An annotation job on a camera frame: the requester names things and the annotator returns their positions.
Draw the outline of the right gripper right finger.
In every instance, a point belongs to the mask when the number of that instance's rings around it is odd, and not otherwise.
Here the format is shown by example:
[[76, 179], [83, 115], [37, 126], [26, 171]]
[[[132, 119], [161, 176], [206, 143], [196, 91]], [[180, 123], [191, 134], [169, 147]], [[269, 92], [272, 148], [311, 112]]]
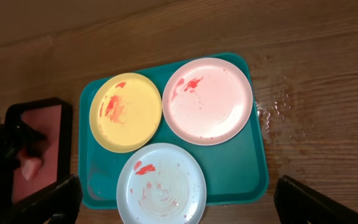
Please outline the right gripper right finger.
[[357, 212], [288, 175], [278, 179], [273, 199], [281, 224], [358, 223]]

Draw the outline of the pink sponge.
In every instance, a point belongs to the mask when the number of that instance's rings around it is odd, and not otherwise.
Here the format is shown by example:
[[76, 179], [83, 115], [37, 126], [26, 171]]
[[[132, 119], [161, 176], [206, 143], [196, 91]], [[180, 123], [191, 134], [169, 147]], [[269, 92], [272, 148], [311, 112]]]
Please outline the pink sponge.
[[25, 180], [33, 179], [40, 172], [43, 166], [43, 160], [39, 157], [28, 155], [25, 149], [18, 154], [20, 160], [20, 172]]

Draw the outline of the light blue plate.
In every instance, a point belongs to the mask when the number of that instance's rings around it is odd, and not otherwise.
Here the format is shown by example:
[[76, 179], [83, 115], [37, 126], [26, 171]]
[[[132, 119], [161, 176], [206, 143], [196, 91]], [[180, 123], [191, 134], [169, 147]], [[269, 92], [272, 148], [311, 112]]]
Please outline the light blue plate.
[[169, 143], [136, 151], [122, 168], [116, 189], [124, 223], [199, 223], [206, 198], [206, 181], [195, 158]]

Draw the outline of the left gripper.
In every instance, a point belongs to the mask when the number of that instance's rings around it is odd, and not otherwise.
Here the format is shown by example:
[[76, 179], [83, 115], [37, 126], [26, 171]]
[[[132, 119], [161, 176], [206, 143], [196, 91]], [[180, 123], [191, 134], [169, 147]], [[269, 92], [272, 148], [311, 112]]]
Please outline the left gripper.
[[35, 130], [23, 120], [12, 119], [2, 123], [0, 119], [0, 178], [20, 166], [18, 153], [25, 149], [33, 157], [40, 158], [47, 142], [46, 135]]

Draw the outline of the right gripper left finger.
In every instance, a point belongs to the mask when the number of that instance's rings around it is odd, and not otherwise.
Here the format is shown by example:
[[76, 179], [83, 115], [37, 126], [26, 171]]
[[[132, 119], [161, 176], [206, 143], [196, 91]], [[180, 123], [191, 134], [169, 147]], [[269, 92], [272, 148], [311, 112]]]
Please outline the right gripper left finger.
[[70, 175], [0, 211], [0, 224], [74, 224], [83, 191], [77, 175]]

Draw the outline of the yellow-green plate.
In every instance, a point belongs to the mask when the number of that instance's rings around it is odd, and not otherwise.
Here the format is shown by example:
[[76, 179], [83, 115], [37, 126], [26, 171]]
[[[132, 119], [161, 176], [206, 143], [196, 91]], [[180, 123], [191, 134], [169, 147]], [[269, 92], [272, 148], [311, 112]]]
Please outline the yellow-green plate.
[[106, 81], [89, 109], [95, 140], [108, 151], [127, 153], [145, 145], [162, 119], [157, 87], [138, 73], [122, 73]]

